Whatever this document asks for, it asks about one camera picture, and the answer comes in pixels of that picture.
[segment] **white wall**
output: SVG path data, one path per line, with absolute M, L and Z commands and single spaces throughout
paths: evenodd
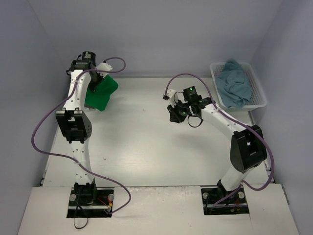
M 285 0 L 253 57 L 268 98 L 254 112 L 301 235 L 313 218 L 313 1 Z
M 65 95 L 67 77 L 28 1 L 2 1 L 0 22 L 0 234 L 15 235 L 47 160 L 32 149 L 32 130 Z M 52 117 L 37 137 L 40 147 L 49 149 L 55 129 Z
M 250 61 L 282 0 L 29 2 L 66 67 L 91 50 L 98 62 L 125 58 L 123 75 L 153 76 L 208 75 L 211 62 Z

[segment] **plastic basket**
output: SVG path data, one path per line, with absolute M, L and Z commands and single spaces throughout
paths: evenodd
M 222 102 L 222 98 L 217 90 L 216 87 L 216 83 L 215 83 L 215 77 L 223 71 L 224 66 L 225 66 L 225 62 L 222 63 L 212 63 L 210 65 L 210 70 L 211 70 L 211 74 L 212 74 L 212 78 L 213 78 L 213 82 L 214 82 L 214 86 L 215 89 L 217 91 L 217 95 L 219 98 L 219 103 L 220 103 L 220 107 L 224 110 L 238 110 L 236 108 L 227 108 L 223 102 Z M 257 108 L 261 108 L 261 107 L 265 107 L 267 104 L 267 100 L 265 97 L 265 94 L 263 92 L 263 89 L 260 85 L 259 80 L 257 79 L 251 65 L 249 63 L 239 63 L 241 65 L 241 67 L 243 68 L 245 74 L 248 76 L 250 84 L 251 84 L 251 88 L 252 88 L 252 95 L 251 95 L 251 103 L 248 105 L 245 105 L 243 108 L 241 108 L 240 110 L 243 111 L 251 111 Z

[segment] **white tabletop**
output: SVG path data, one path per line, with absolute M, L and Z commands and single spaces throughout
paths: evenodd
M 198 186 L 131 188 L 128 206 L 112 218 L 89 219 L 82 230 L 66 218 L 70 190 L 33 188 L 19 235 L 298 235 L 280 185 L 260 192 L 245 187 L 250 214 L 238 215 L 204 215 Z M 122 188 L 115 188 L 114 195 L 113 208 L 128 199 Z
M 133 187 L 215 185 L 224 176 L 230 166 L 230 142 L 209 123 L 191 128 L 186 121 L 169 121 L 169 102 L 162 99 L 168 78 L 116 80 L 119 88 L 106 110 L 87 112 L 93 127 L 89 153 L 94 172 Z M 204 80 L 216 97 L 212 78 Z M 177 78 L 170 88 L 181 91 L 193 85 L 198 94 L 208 96 L 194 78 Z M 251 124 L 247 112 L 231 114 Z M 60 131 L 51 151 L 71 155 Z M 71 160 L 50 156 L 44 187 L 72 187 L 74 170 Z M 262 184 L 267 178 L 262 163 L 247 181 Z M 99 187 L 114 186 L 101 179 L 96 183 Z

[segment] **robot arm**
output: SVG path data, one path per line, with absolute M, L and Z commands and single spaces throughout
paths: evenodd
M 72 93 L 75 83 L 77 83 L 77 87 L 71 99 L 65 103 L 63 109 L 56 112 L 56 119 L 62 135 L 68 141 L 73 157 L 89 170 L 91 170 L 91 166 L 88 145 L 89 137 L 92 133 L 92 125 L 84 112 L 86 92 L 87 88 L 94 91 L 107 73 L 88 72 L 83 74 L 78 81 L 76 78 L 82 71 L 94 68 L 95 54 L 92 52 L 83 52 L 81 60 L 72 62 L 69 69 L 71 71 L 71 83 L 68 94 Z M 110 71 L 112 66 L 103 62 L 96 69 Z M 75 184 L 77 185 L 91 185 L 93 182 L 93 177 L 82 170 L 78 164 L 76 164 L 75 175 Z
M 181 123 L 187 116 L 197 116 L 214 125 L 230 140 L 232 165 L 218 182 L 218 186 L 225 192 L 235 190 L 242 180 L 267 158 L 264 145 L 244 127 L 223 117 L 214 107 L 212 100 L 208 97 L 202 99 L 195 87 L 180 92 L 184 96 L 185 103 L 178 99 L 177 93 L 175 90 L 168 90 L 164 96 L 164 99 L 168 99 L 171 103 L 167 107 L 171 122 Z M 263 136 L 259 126 L 254 125 L 251 128 Z

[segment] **purple cable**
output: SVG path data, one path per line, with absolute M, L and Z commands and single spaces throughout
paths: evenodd
M 225 201 L 227 198 L 232 197 L 233 195 L 235 195 L 241 188 L 241 184 L 238 186 L 238 188 L 236 188 L 234 191 L 232 191 L 229 195 L 223 197 L 222 199 L 220 199 L 219 201 L 217 201 L 216 203 L 213 204 L 213 207 L 215 208 L 224 208 L 224 207 L 233 207 L 233 206 L 229 206 L 229 205 L 219 205 L 219 203 Z M 239 205 L 239 207 L 248 207 L 248 205 Z
M 221 206 L 215 206 L 213 205 L 214 208 L 234 208 L 234 207 L 248 207 L 248 205 L 242 205 L 242 204 L 235 204 L 235 205 L 221 205 Z
M 251 127 L 235 120 L 235 119 L 232 119 L 231 117 L 229 117 L 228 115 L 226 115 L 221 109 L 219 109 L 213 99 L 213 96 L 212 96 L 212 93 L 210 92 L 210 89 L 209 87 L 207 86 L 207 84 L 201 79 L 199 78 L 198 76 L 194 75 L 194 74 L 191 74 L 191 73 L 180 73 L 174 77 L 171 78 L 171 80 L 168 82 L 166 88 L 165 88 L 165 95 L 167 94 L 167 90 L 171 84 L 171 82 L 177 78 L 178 76 L 181 76 L 181 75 L 189 75 L 189 76 L 192 76 L 196 79 L 198 79 L 201 83 L 204 84 L 207 92 L 209 93 L 209 96 L 210 96 L 210 99 L 212 100 L 212 103 L 213 103 L 213 106 L 219 111 L 220 114 L 222 114 L 225 118 L 227 118 L 228 120 L 230 121 L 233 121 L 234 123 L 238 124 L 238 125 L 241 125 L 242 127 L 244 127 L 245 129 L 249 130 L 252 134 L 254 134 L 256 136 L 256 138 L 258 138 L 262 144 L 265 146 L 265 148 L 267 149 L 268 151 L 268 154 L 269 154 L 269 158 L 270 158 L 270 163 L 271 163 L 271 172 L 270 172 L 270 175 L 268 177 L 268 180 L 265 182 L 265 184 L 260 187 L 260 188 L 254 188 L 253 186 L 251 186 L 248 182 L 244 181 L 243 180 L 243 183 L 245 183 L 250 189 L 254 190 L 254 191 L 261 191 L 263 189 L 265 189 L 269 184 L 270 182 L 272 181 L 273 177 L 274 177 L 274 171 L 275 171 L 275 162 L 274 162 L 274 156 L 273 156 L 273 153 L 269 147 L 269 145 L 265 142 L 265 140 L 258 134 L 256 133 Z M 216 207 L 217 204 L 219 204 L 220 202 L 224 201 L 225 199 L 231 197 L 232 195 L 234 195 L 239 189 L 240 189 L 241 185 L 238 186 L 237 189 L 235 189 L 233 192 L 231 192 L 228 196 L 222 198 L 221 200 L 219 200 L 218 202 L 214 203 L 214 206 Z
M 120 58 L 120 57 L 111 57 L 111 58 L 106 59 L 105 61 L 112 60 L 112 59 L 119 59 L 119 60 L 121 60 L 121 61 L 124 63 L 123 68 L 120 69 L 120 70 L 117 70 L 117 71 L 105 71 L 105 70 L 96 70 L 96 69 L 93 69 L 93 70 L 85 70 L 85 71 L 81 72 L 81 73 L 77 76 L 76 81 L 78 81 L 78 80 L 80 79 L 80 77 L 81 77 L 83 74 L 85 74 L 86 72 L 117 73 L 117 72 L 121 72 L 121 71 L 123 71 L 123 70 L 125 69 L 125 67 L 126 67 L 126 61 L 125 61 L 123 58 Z M 46 151 L 43 151 L 43 150 L 39 149 L 39 148 L 36 146 L 36 144 L 35 144 L 35 136 L 36 136 L 36 133 L 37 133 L 39 127 L 42 125 L 42 123 L 47 119 L 47 117 L 48 117 L 50 114 L 52 114 L 54 111 L 56 111 L 56 110 L 57 110 L 62 104 L 64 104 L 67 100 L 71 99 L 71 97 L 74 95 L 74 92 L 75 92 L 76 88 L 77 88 L 77 82 L 75 82 L 74 88 L 73 88 L 73 91 L 71 92 L 71 94 L 70 94 L 66 99 L 62 100 L 57 106 L 55 106 L 51 111 L 49 111 L 49 112 L 39 121 L 39 123 L 38 123 L 37 126 L 35 127 L 35 129 L 34 129 L 34 131 L 33 131 L 33 134 L 32 134 L 32 136 L 31 136 L 31 144 L 32 144 L 33 148 L 34 148 L 37 152 L 40 152 L 40 153 L 43 153 L 43 154 L 48 154 L 48 155 L 51 155 L 51 156 L 58 156 L 58 157 L 63 157 L 63 158 L 71 159 L 72 161 L 76 162 L 84 171 L 88 172 L 89 174 L 94 175 L 94 176 L 99 177 L 99 178 L 104 179 L 104 180 L 111 181 L 111 182 L 113 182 L 113 183 L 115 183 L 115 184 L 121 186 L 121 187 L 127 192 L 128 196 L 129 196 L 129 199 L 128 199 L 128 201 L 127 201 L 124 205 L 122 205 L 121 207 L 117 208 L 116 210 L 110 212 L 110 214 L 113 214 L 113 213 L 119 211 L 120 209 L 124 208 L 125 206 L 127 206 L 127 205 L 130 203 L 131 199 L 132 199 L 131 193 L 129 192 L 129 190 L 128 190 L 124 185 L 122 185 L 120 182 L 117 182 L 116 180 L 113 180 L 113 179 L 110 179 L 110 178 L 108 178 L 108 177 L 105 177 L 105 176 L 102 176 L 102 175 L 93 173 L 92 171 L 86 169 L 83 165 L 81 165 L 81 164 L 79 163 L 79 161 L 78 161 L 77 159 L 75 159 L 74 157 L 71 157 L 71 156 L 68 156 L 68 155 L 64 155 L 64 154 L 59 154 L 59 153 L 50 153 L 50 152 L 46 152 Z

